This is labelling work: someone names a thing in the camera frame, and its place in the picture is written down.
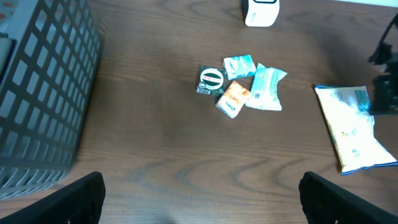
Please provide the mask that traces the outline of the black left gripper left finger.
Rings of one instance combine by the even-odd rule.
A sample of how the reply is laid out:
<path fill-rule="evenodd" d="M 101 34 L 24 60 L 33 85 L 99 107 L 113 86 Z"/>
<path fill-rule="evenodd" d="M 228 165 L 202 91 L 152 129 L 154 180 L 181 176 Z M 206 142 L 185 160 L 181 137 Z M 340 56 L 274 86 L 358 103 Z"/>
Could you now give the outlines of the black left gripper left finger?
<path fill-rule="evenodd" d="M 1 224 L 97 224 L 105 195 L 102 173 L 92 172 L 32 205 L 2 218 Z"/>

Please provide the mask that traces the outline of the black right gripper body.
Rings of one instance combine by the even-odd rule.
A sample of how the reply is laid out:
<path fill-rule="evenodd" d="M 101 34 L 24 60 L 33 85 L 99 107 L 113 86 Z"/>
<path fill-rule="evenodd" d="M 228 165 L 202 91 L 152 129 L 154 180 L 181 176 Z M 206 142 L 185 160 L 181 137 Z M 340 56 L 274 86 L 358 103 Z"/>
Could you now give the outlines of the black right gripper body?
<path fill-rule="evenodd" d="M 372 115 L 397 114 L 397 53 L 392 45 L 381 43 L 368 58 L 368 62 L 381 65 L 382 75 L 373 79 Z"/>

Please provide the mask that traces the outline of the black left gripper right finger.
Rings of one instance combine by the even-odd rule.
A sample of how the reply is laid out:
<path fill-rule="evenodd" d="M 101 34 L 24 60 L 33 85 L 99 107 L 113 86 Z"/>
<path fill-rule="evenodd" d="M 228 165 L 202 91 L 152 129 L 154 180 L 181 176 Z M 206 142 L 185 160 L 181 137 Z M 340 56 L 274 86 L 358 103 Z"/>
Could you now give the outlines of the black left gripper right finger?
<path fill-rule="evenodd" d="M 397 216 L 330 182 L 314 172 L 304 173 L 298 186 L 309 223 L 397 223 Z"/>

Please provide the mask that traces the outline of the teal white snack packet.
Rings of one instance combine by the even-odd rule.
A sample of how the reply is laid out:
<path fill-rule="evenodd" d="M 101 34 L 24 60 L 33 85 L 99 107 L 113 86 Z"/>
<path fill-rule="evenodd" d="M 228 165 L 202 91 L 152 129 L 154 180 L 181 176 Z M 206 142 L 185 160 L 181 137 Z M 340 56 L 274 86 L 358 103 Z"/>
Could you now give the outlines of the teal white snack packet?
<path fill-rule="evenodd" d="M 251 86 L 250 97 L 245 103 L 247 107 L 257 110 L 281 111 L 282 106 L 277 95 L 277 84 L 287 75 L 278 68 L 257 65 Z"/>

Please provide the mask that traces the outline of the small orange candy box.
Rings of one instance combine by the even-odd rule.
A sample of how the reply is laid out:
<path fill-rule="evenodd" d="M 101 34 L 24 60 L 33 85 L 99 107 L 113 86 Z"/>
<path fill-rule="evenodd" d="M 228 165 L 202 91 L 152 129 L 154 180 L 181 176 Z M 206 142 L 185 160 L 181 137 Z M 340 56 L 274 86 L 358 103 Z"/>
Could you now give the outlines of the small orange candy box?
<path fill-rule="evenodd" d="M 249 97 L 250 91 L 233 81 L 215 106 L 233 119 L 239 114 Z"/>

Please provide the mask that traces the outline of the small teal candy box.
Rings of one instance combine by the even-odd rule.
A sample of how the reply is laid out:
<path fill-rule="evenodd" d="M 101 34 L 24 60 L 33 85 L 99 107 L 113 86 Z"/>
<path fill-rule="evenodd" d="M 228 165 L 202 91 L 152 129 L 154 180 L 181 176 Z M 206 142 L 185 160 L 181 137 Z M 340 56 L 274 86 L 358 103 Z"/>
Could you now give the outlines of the small teal candy box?
<path fill-rule="evenodd" d="M 223 59 L 223 66 L 228 80 L 253 76 L 256 66 L 250 55 L 226 57 Z"/>

